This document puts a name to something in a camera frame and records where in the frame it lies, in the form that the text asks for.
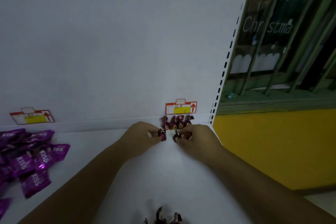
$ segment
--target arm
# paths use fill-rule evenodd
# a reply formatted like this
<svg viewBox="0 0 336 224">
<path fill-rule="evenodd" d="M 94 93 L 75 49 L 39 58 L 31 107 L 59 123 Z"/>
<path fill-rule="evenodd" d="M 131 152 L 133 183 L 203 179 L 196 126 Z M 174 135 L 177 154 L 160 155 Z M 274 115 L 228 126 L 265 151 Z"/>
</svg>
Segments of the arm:
<svg viewBox="0 0 336 224">
<path fill-rule="evenodd" d="M 158 130 L 144 122 L 133 124 L 116 143 L 103 150 L 19 224 L 91 223 L 122 165 L 161 141 Z"/>
<path fill-rule="evenodd" d="M 332 215 L 222 147 L 208 126 L 189 125 L 181 134 L 178 144 L 223 178 L 257 223 L 336 223 Z"/>
</svg>

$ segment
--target forearm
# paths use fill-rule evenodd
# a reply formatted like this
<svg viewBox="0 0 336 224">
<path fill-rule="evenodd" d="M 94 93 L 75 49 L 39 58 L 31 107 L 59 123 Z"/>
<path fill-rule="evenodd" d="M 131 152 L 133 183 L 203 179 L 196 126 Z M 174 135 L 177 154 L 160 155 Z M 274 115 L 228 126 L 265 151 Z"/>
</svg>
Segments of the forearm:
<svg viewBox="0 0 336 224">
<path fill-rule="evenodd" d="M 211 163 L 211 167 L 225 177 L 230 187 L 244 200 L 247 208 L 258 211 L 253 214 L 258 214 L 259 220 L 295 224 L 336 223 L 333 216 L 226 149 Z"/>
<path fill-rule="evenodd" d="M 19 224 L 91 223 L 127 159 L 118 142 L 96 156 Z"/>
</svg>

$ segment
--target red arrow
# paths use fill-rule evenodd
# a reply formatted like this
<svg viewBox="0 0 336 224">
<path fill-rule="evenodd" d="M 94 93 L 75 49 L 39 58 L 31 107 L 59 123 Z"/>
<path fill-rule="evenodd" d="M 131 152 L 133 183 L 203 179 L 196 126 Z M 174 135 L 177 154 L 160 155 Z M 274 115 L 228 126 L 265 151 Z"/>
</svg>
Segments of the red arrow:
<svg viewBox="0 0 336 224">
<path fill-rule="evenodd" d="M 191 105 L 191 108 L 192 108 L 192 110 L 191 110 L 191 112 L 194 112 L 194 108 L 195 108 L 196 106 L 195 106 L 195 104 L 193 103 L 192 105 Z"/>
<path fill-rule="evenodd" d="M 44 116 L 46 116 L 46 117 L 48 118 L 48 120 L 50 121 L 50 118 L 49 118 L 49 117 L 50 117 L 50 114 L 49 114 L 49 113 L 45 112 L 45 113 L 44 113 Z"/>
</svg>

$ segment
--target yellow sticker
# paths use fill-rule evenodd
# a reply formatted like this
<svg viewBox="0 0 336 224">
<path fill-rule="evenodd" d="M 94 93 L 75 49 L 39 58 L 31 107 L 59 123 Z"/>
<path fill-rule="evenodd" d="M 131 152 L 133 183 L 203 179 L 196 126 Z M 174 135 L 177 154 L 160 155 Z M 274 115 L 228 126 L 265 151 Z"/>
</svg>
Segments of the yellow sticker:
<svg viewBox="0 0 336 224">
<path fill-rule="evenodd" d="M 190 113 L 190 106 L 175 107 L 174 113 Z"/>
<path fill-rule="evenodd" d="M 36 115 L 36 116 L 27 116 L 24 118 L 27 123 L 40 123 L 40 122 L 47 122 L 45 116 Z"/>
</svg>

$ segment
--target yellow wall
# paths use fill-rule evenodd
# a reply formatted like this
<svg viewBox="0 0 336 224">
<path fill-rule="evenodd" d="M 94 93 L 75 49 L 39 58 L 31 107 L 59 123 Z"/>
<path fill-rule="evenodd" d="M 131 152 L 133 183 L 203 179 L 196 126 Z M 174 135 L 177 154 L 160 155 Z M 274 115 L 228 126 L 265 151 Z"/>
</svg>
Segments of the yellow wall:
<svg viewBox="0 0 336 224">
<path fill-rule="evenodd" d="M 225 148 L 290 189 L 336 184 L 336 109 L 216 116 Z"/>
</svg>

